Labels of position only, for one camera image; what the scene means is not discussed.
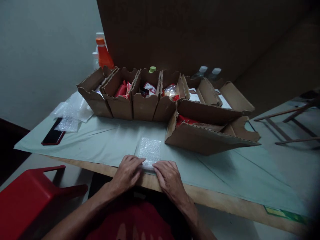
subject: red shirt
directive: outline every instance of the red shirt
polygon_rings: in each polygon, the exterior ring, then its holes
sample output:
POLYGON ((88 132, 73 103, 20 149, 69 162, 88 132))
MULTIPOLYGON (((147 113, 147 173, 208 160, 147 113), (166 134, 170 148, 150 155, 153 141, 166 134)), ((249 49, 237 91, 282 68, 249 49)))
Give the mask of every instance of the red shirt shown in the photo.
POLYGON ((86 240, 174 240, 170 226, 152 204, 134 198, 129 203, 119 201, 108 212, 103 223, 86 240))

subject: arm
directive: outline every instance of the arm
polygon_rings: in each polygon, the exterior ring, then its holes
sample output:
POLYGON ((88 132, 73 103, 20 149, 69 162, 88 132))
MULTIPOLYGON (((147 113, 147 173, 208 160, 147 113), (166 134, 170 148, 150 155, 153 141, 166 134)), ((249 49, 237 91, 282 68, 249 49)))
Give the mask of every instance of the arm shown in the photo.
POLYGON ((201 220, 193 200, 184 190, 180 173, 175 162, 159 161, 153 164, 160 187, 184 215, 194 240, 216 240, 211 230, 201 220))
POLYGON ((137 168, 144 160, 145 158, 132 155, 124 156, 111 182, 103 185, 94 196, 58 223, 43 239, 78 239, 86 226, 108 203, 136 184, 142 171, 137 168))

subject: open cardboard box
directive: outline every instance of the open cardboard box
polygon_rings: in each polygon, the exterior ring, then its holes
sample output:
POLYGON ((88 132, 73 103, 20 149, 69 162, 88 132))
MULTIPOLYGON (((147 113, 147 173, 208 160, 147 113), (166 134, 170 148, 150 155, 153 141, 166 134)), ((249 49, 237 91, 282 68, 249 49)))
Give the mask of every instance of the open cardboard box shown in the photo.
POLYGON ((126 120, 132 120, 132 86, 134 81, 138 78, 140 70, 133 69, 129 72, 125 67, 118 68, 107 79, 106 83, 100 87, 103 98, 108 101, 112 115, 114 118, 121 118, 126 120), (114 97, 123 80, 131 83, 130 96, 125 98, 123 96, 114 97))
POLYGON ((206 103, 206 104, 214 105, 217 107, 221 106, 221 100, 218 94, 216 93, 214 87, 212 86, 212 84, 209 82, 207 78, 202 78, 194 82, 190 80, 188 82, 188 87, 196 89, 195 94, 198 95, 201 103, 206 103))
POLYGON ((227 123, 228 118, 220 115, 221 110, 223 109, 215 106, 182 100, 177 104, 176 111, 169 121, 165 143, 203 155, 211 155, 238 147, 260 145, 258 143, 259 133, 245 129, 244 125, 249 120, 247 116, 236 115, 237 112, 234 111, 233 120, 227 123), (201 123, 213 125, 227 123, 227 126, 221 132, 185 122, 177 127, 179 114, 201 123))
POLYGON ((108 102, 95 90, 100 84, 107 81, 107 78, 116 70, 117 67, 115 67, 114 70, 110 70, 108 67, 104 66, 103 70, 102 68, 97 69, 77 85, 78 92, 87 101, 93 113, 97 116, 112 118, 108 102))
POLYGON ((176 102, 172 101, 169 96, 161 96, 162 90, 171 84, 176 85, 176 92, 180 99, 189 99, 188 85, 178 71, 171 73, 168 70, 160 72, 160 99, 154 113, 153 121, 168 122, 176 109, 176 102))
POLYGON ((153 73, 149 73, 146 68, 141 70, 132 86, 134 120, 152 121, 159 100, 160 76, 160 71, 158 70, 155 70, 153 73), (156 94, 147 98, 139 93, 140 87, 143 87, 146 82, 156 88, 156 94))
MULTIPOLYGON (((200 84, 201 79, 191 80, 189 76, 186 77, 188 86, 200 84)), ((226 82, 223 79, 212 84, 214 89, 218 89, 232 109, 224 108, 223 114, 231 114, 231 112, 241 112, 242 115, 249 116, 254 111, 254 106, 242 95, 242 93, 233 85, 232 82, 226 82)))

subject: white bottle cap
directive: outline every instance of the white bottle cap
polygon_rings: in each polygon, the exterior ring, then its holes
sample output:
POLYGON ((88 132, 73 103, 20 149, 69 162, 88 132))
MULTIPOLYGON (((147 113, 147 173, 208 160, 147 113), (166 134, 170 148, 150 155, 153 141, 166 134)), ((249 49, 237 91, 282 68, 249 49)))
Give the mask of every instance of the white bottle cap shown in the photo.
POLYGON ((93 55, 93 58, 97 58, 97 59, 99 58, 99 53, 97 52, 93 52, 92 55, 93 55))
POLYGON ((199 69, 199 72, 206 72, 207 69, 208 69, 208 67, 201 66, 200 69, 199 69))
POLYGON ((97 37, 101 37, 101 38, 104 39, 104 33, 103 32, 98 32, 96 34, 97 34, 97 37))
POLYGON ((212 70, 212 74, 218 75, 221 72, 221 68, 215 68, 212 70))

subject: white wall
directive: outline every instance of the white wall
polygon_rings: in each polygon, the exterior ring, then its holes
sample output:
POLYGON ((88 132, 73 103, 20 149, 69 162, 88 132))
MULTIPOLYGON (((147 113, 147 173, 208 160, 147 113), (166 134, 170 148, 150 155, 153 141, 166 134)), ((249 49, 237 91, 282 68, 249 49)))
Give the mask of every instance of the white wall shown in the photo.
POLYGON ((34 128, 92 72, 96 0, 0 1, 0 118, 34 128))

